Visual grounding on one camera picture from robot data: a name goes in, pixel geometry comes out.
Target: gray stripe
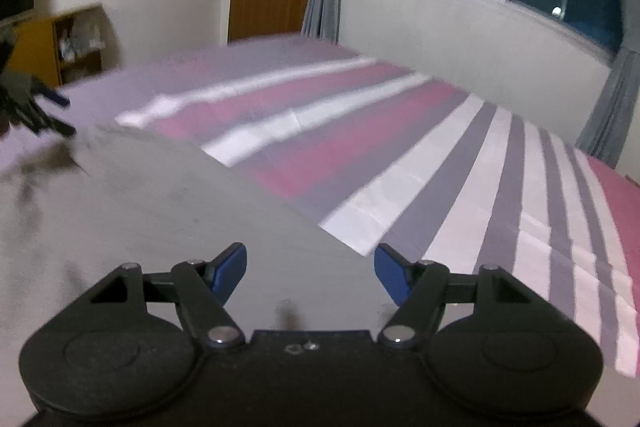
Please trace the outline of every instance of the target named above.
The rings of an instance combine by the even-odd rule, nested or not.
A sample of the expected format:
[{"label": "gray stripe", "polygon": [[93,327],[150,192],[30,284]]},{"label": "gray stripe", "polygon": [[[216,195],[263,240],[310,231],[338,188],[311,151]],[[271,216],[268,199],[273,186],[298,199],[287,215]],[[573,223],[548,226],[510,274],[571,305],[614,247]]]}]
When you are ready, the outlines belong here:
[{"label": "gray stripe", "polygon": [[571,319],[575,318],[574,262],[566,217],[566,202],[558,158],[549,133],[540,129],[546,166],[546,203],[549,219],[549,302]]},{"label": "gray stripe", "polygon": [[589,227],[591,239],[591,251],[596,256],[596,276],[598,277],[598,297],[600,298],[600,348],[605,363],[615,367],[616,354],[618,352],[618,331],[620,324],[616,310],[616,292],[613,289],[612,267],[607,256],[607,247],[604,242],[604,234],[593,197],[584,172],[575,156],[575,149],[569,145],[564,146],[569,162],[574,169],[575,180],[578,184],[578,192],[584,209],[584,216]]},{"label": "gray stripe", "polygon": [[311,190],[291,201],[293,206],[320,223],[356,190],[367,185],[384,172],[389,165],[402,157],[416,142],[447,118],[468,97],[456,92],[437,106],[425,111],[423,117],[397,137],[375,147],[341,172],[317,183]]},{"label": "gray stripe", "polygon": [[513,271],[522,213],[522,186],[524,177],[524,122],[513,116],[504,157],[504,166],[495,195],[494,208],[478,253],[474,273],[483,264],[498,264]]},{"label": "gray stripe", "polygon": [[396,248],[409,261],[422,258],[465,185],[496,110],[492,103],[482,105],[431,180],[386,232],[383,243]]}]

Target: wooden cabinet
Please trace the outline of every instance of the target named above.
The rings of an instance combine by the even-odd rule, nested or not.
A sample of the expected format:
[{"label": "wooden cabinet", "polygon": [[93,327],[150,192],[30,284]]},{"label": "wooden cabinet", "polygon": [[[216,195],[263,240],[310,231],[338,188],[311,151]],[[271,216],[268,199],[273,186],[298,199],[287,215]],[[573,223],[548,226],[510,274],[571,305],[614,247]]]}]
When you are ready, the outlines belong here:
[{"label": "wooden cabinet", "polygon": [[101,10],[100,5],[19,25],[15,31],[17,44],[9,59],[8,68],[34,74],[50,87],[60,87],[85,76],[102,73],[102,46],[85,50],[73,60],[63,60],[60,53],[60,39],[64,34],[70,35],[75,20],[91,16],[97,10]]}]

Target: mattress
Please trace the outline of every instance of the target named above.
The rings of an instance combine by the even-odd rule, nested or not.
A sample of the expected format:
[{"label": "mattress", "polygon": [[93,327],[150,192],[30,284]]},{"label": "mattress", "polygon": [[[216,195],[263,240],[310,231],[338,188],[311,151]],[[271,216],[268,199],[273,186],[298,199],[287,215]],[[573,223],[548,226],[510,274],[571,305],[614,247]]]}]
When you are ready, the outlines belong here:
[{"label": "mattress", "polygon": [[[71,87],[52,112],[191,142],[351,250],[511,271],[639,371],[640,190],[554,134],[427,74],[300,36]],[[16,132],[0,167],[43,145]]]}]

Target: metal screw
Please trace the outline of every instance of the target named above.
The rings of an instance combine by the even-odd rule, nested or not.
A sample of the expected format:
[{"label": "metal screw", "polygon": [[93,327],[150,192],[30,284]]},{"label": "metal screw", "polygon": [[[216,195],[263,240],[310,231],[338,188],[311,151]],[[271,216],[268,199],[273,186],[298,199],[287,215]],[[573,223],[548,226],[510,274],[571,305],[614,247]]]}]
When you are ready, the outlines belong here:
[{"label": "metal screw", "polygon": [[240,331],[233,326],[218,326],[211,328],[207,336],[211,342],[216,344],[228,344],[240,336]]},{"label": "metal screw", "polygon": [[385,328],[382,334],[393,343],[403,343],[414,338],[415,330],[409,326],[396,324],[395,326]]},{"label": "metal screw", "polygon": [[284,348],[286,353],[290,355],[300,355],[303,351],[302,346],[300,344],[289,344],[289,346]]}]

